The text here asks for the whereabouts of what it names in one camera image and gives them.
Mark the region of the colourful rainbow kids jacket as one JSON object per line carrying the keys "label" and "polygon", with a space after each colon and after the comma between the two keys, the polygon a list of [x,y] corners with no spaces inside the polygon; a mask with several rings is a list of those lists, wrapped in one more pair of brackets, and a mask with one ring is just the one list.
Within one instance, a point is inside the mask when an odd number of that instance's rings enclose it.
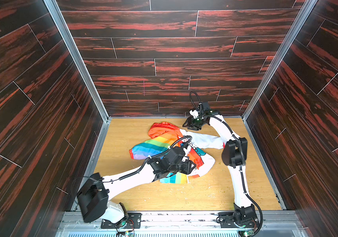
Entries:
{"label": "colourful rainbow kids jacket", "polygon": [[189,132],[168,122],[154,123],[148,135],[151,139],[135,145],[129,153],[133,160],[151,157],[148,164],[157,170],[162,183],[204,176],[215,164],[204,149],[220,150],[224,146],[220,137]]}

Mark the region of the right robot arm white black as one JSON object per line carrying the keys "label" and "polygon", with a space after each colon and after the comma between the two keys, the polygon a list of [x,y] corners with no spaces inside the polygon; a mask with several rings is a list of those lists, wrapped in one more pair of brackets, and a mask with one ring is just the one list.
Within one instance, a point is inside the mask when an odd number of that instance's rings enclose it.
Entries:
{"label": "right robot arm white black", "polygon": [[200,102],[183,124],[191,130],[201,130],[206,123],[212,126],[222,139],[224,148],[222,161],[228,167],[234,188],[234,224],[241,237],[253,237],[262,228],[263,216],[259,205],[250,197],[246,179],[248,141],[237,135],[226,123],[219,111],[210,108],[207,102]]}

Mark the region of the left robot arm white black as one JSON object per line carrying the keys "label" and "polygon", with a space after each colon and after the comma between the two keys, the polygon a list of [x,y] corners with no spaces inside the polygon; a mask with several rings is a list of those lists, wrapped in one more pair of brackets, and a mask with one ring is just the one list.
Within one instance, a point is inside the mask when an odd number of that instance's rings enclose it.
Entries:
{"label": "left robot arm white black", "polygon": [[112,176],[91,175],[77,193],[84,222],[104,219],[123,226],[129,218],[127,211],[122,203],[114,203],[111,199],[139,185],[166,178],[170,173],[190,174],[196,169],[196,164],[187,154],[186,149],[173,147],[146,158],[136,169]]}

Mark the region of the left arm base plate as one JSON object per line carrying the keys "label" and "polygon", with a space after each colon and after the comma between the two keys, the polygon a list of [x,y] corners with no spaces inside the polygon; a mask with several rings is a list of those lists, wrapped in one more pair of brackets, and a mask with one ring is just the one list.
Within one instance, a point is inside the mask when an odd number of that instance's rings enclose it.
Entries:
{"label": "left arm base plate", "polygon": [[101,229],[140,229],[142,213],[129,212],[127,215],[115,224],[103,219]]}

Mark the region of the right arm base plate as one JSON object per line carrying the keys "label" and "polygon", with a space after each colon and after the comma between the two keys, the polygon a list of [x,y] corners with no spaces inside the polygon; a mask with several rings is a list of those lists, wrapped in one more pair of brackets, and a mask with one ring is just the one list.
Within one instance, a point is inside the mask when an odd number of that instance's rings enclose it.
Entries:
{"label": "right arm base plate", "polygon": [[216,222],[221,228],[257,228],[259,219],[256,214],[243,214],[241,212],[220,212]]}

